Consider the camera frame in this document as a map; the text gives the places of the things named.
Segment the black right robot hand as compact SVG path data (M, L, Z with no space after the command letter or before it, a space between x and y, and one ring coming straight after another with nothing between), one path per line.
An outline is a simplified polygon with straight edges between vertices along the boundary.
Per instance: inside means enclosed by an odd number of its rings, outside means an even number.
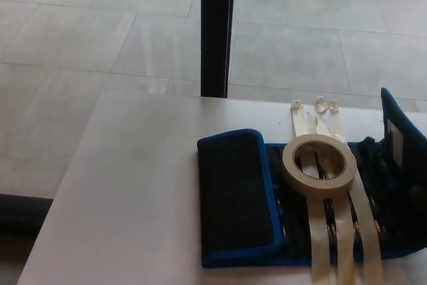
M427 189L426 186L413 185L408 190L408 196L411 204L421 212L426 211L426 198Z

